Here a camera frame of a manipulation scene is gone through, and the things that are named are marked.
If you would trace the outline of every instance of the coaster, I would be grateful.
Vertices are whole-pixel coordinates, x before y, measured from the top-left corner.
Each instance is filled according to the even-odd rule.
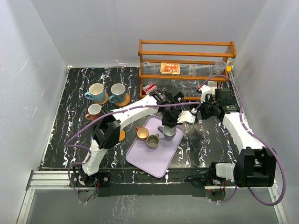
[[[125,106],[125,105],[127,105],[130,101],[131,101],[131,97],[130,97],[129,94],[126,93],[126,98],[125,98],[125,100],[122,101],[121,103],[116,102],[115,105],[117,105],[117,106]]]
[[[103,105],[103,104],[107,103],[108,99],[109,99],[108,93],[105,93],[105,100],[103,102],[99,103],[99,102],[94,100],[94,103],[99,104],[99,105]]]
[[[126,137],[126,133],[125,133],[125,131],[124,131],[124,130],[121,130],[121,132],[120,132],[120,141],[124,140],[125,137]]]

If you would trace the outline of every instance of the small cup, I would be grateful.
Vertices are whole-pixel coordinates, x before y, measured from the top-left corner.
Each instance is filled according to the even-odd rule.
[[[224,72],[225,68],[226,68],[225,61],[217,61],[214,66],[214,73],[222,74]]]
[[[91,99],[99,103],[105,100],[106,93],[105,93],[105,88],[102,84],[100,83],[92,84],[88,90],[89,91],[84,94],[86,99]]]
[[[137,127],[137,137],[140,140],[146,140],[147,137],[149,136],[149,131],[147,128],[145,127]]]
[[[146,144],[150,149],[155,149],[159,145],[159,134],[151,134],[149,137],[146,139]]]
[[[88,108],[88,114],[85,115],[87,120],[94,121],[96,120],[101,112],[101,106],[98,104],[92,104]]]
[[[126,87],[124,84],[117,83],[111,87],[112,96],[109,97],[110,103],[123,102],[126,98]]]
[[[174,136],[176,136],[176,133],[177,133],[176,127],[168,127],[168,126],[161,127],[161,126],[159,126],[158,130],[163,133],[164,138],[167,141],[171,141],[174,138]]]

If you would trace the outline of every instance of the mug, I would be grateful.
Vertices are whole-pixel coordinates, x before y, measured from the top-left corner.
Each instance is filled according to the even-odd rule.
[[[92,104],[89,106],[88,114],[85,115],[85,118],[87,120],[94,121],[99,117],[100,112],[101,112],[101,106],[98,104]]]
[[[149,131],[146,127],[136,127],[137,129],[137,137],[140,140],[146,140],[149,136]]]
[[[110,103],[123,102],[126,97],[126,87],[124,84],[117,83],[111,87],[112,96],[109,97]]]
[[[177,133],[176,127],[159,126],[158,130],[164,134],[164,137],[167,141],[171,141]]]
[[[159,134],[151,134],[149,137],[147,137],[146,144],[151,149],[157,148],[159,145]]]
[[[87,99],[91,99],[91,100],[94,100],[94,101],[97,101],[97,102],[101,103],[105,100],[105,97],[106,97],[105,96],[105,88],[100,83],[92,84],[89,87],[89,91],[86,92],[84,94],[84,96]]]

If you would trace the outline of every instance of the wooden rack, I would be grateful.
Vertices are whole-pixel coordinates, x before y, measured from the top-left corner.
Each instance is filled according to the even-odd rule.
[[[143,44],[172,44],[175,49],[175,45],[205,45],[205,46],[222,46],[226,47],[225,52],[180,52],[180,51],[151,51],[143,50]],[[216,61],[222,60],[227,62],[228,58],[236,57],[236,49],[234,42],[187,42],[187,41],[148,41],[139,40],[138,55],[140,56],[140,97],[145,97],[142,94],[142,87],[147,83],[143,83],[145,79],[169,79],[169,80],[195,80],[203,82],[208,77],[213,75],[213,68]],[[188,61],[188,60],[168,60],[168,59],[146,59],[146,55],[156,55],[156,56],[195,56],[195,57],[215,57],[218,58],[215,61]],[[152,68],[146,68],[143,64],[149,62],[154,64]],[[159,71],[158,63],[170,62],[170,63],[180,63],[181,74],[179,75],[164,75]],[[223,75],[228,77],[228,73],[225,70]],[[220,86],[221,81],[226,81],[225,78],[216,77],[211,79],[212,81],[217,81],[218,86]],[[199,97],[185,96],[185,100],[199,100]]]

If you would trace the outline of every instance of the table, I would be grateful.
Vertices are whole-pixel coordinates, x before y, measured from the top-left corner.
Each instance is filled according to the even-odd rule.
[[[66,148],[66,141],[90,121],[85,119],[87,108],[93,102],[84,97],[84,93],[93,83],[104,84],[106,91],[111,95],[110,88],[115,83],[125,84],[131,102],[139,100],[140,81],[139,68],[74,68],[69,69],[64,91],[59,103],[57,116],[50,134],[49,144],[46,148],[40,169],[65,169],[70,163],[83,161],[86,151],[79,148]],[[221,84],[232,87],[229,83]],[[180,80],[171,80],[158,86],[162,90],[180,86]],[[193,89],[184,88],[196,94],[198,83],[189,83]],[[104,108],[110,110],[118,108],[115,104],[106,103]],[[126,138],[115,147],[108,150],[100,164],[100,168],[134,168],[126,159],[126,152],[136,137],[136,126],[143,126],[148,117],[140,119],[124,128]],[[182,139],[169,168],[207,168],[211,162],[236,162],[237,147],[228,130],[216,118],[200,120],[195,125],[183,124],[185,137]],[[92,130],[89,129],[76,139],[75,144],[90,146]]]

